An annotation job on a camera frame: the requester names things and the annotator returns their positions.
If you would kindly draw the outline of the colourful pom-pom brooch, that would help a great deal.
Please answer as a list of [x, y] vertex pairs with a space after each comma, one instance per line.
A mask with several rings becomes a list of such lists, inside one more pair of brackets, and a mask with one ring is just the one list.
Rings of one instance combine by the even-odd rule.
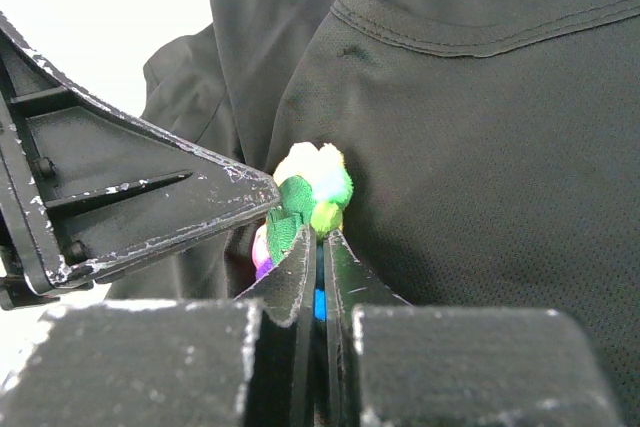
[[251, 255], [258, 280], [283, 261], [300, 227], [312, 227], [318, 242], [342, 230], [354, 193], [344, 155], [331, 143], [293, 144], [275, 168], [273, 180], [281, 204], [268, 211], [254, 236]]

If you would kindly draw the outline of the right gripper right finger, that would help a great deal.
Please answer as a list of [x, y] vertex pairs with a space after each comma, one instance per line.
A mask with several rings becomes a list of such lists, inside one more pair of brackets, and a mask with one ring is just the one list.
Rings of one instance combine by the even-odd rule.
[[323, 245], [335, 426], [620, 426], [591, 342], [553, 309], [418, 307], [340, 232]]

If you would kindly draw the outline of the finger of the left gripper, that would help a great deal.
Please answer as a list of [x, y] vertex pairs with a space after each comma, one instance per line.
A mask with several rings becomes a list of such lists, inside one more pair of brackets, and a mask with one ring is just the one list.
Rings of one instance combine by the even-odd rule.
[[1, 23], [1, 306], [139, 271], [277, 205], [272, 178], [130, 116]]

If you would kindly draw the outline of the black t-shirt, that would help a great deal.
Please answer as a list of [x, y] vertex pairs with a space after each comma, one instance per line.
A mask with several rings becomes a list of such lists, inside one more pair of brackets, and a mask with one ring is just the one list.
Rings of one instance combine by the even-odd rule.
[[210, 0], [143, 118], [273, 172], [330, 143], [355, 256], [435, 307], [546, 307], [639, 422], [639, 0]]

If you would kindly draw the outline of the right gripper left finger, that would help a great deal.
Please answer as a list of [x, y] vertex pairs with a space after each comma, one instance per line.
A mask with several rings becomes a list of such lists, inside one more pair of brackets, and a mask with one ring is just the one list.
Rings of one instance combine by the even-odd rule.
[[313, 232], [234, 300], [46, 311], [1, 387], [5, 426], [309, 426]]

